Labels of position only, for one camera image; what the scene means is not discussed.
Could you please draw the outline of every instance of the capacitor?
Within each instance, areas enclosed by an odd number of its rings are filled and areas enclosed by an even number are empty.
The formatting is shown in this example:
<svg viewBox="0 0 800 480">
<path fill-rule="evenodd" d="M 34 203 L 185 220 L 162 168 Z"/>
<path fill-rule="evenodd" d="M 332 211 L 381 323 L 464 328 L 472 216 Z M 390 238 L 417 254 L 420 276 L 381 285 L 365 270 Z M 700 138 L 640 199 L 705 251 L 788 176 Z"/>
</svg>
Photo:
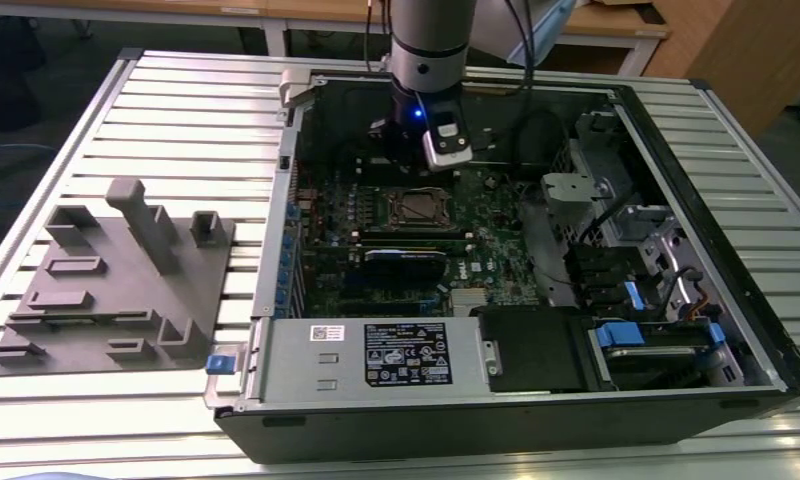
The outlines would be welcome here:
<svg viewBox="0 0 800 480">
<path fill-rule="evenodd" d="M 485 177 L 485 179 L 483 180 L 483 186 L 487 190 L 495 190 L 497 188 L 497 184 L 497 178 L 495 178 L 492 175 Z"/>
</svg>

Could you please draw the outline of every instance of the power supply label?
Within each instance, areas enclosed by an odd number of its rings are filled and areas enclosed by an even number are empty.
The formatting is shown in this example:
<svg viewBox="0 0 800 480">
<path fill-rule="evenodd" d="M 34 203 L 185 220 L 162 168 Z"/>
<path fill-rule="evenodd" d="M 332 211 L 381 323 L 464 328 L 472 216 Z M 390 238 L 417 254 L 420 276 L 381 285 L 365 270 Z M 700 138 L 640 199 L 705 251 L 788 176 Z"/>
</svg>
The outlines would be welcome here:
<svg viewBox="0 0 800 480">
<path fill-rule="evenodd" d="M 453 383 L 444 323 L 364 325 L 364 365 L 372 387 Z"/>
</svg>

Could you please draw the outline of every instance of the aluminum slotted table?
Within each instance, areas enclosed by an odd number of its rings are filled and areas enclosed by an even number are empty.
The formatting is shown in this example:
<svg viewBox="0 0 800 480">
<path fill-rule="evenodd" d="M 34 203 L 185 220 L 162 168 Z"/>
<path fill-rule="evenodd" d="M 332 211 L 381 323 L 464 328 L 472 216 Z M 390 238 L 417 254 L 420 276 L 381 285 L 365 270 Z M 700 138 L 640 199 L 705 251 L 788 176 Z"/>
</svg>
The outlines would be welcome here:
<svg viewBox="0 0 800 480">
<path fill-rule="evenodd" d="M 140 177 L 170 216 L 216 210 L 237 221 L 217 343 L 249 334 L 252 293 L 284 122 L 290 66 L 361 71 L 360 62 L 144 52 L 120 59 L 0 247 L 0 338 L 47 248 L 54 205 L 104 201 L 114 177 Z M 520 78 L 519 71 L 468 74 Z M 539 75 L 629 84 L 800 347 L 800 200 L 711 90 L 687 81 Z M 800 478 L 800 410 L 733 422 L 663 447 L 397 462 L 253 464 L 218 430 L 204 371 L 0 378 L 0 478 L 66 471 L 112 478 L 274 475 L 314 478 Z M 238 378 L 217 386 L 236 393 Z"/>
</svg>

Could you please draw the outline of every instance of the white sticker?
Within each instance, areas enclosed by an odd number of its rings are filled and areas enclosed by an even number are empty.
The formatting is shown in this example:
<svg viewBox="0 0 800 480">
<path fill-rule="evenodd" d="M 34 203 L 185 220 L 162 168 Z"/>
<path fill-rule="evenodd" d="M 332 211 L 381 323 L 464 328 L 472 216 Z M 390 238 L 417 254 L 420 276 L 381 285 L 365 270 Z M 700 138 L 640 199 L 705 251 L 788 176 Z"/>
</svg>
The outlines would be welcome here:
<svg viewBox="0 0 800 480">
<path fill-rule="evenodd" d="M 312 325 L 310 326 L 310 341 L 312 342 L 342 342 L 344 341 L 344 326 L 342 325 Z"/>
<path fill-rule="evenodd" d="M 257 8 L 236 8 L 236 7 L 222 7 L 220 8 L 222 13 L 244 13 L 246 15 L 257 15 L 260 10 Z"/>
<path fill-rule="evenodd" d="M 651 30 L 637 30 L 635 35 L 640 37 L 659 37 L 664 38 L 667 36 L 667 32 L 653 32 Z"/>
</svg>

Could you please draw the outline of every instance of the table leg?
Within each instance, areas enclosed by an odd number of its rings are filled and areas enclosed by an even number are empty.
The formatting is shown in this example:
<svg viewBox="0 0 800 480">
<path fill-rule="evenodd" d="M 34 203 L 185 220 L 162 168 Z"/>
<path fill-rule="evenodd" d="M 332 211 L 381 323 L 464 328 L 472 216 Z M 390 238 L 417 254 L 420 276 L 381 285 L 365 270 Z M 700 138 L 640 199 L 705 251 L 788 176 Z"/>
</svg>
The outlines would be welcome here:
<svg viewBox="0 0 800 480">
<path fill-rule="evenodd" d="M 617 75 L 625 77 L 639 77 L 643 75 L 643 70 L 649 64 L 659 42 L 657 38 L 641 38 L 637 40 L 635 47 L 628 51 Z"/>
<path fill-rule="evenodd" d="M 82 40 L 92 38 L 92 20 L 72 20 L 70 24 L 74 26 L 77 36 Z"/>
<path fill-rule="evenodd" d="M 288 43 L 285 31 L 286 22 L 280 18 L 264 19 L 264 35 L 266 35 L 266 51 L 270 57 L 288 56 Z"/>
</svg>

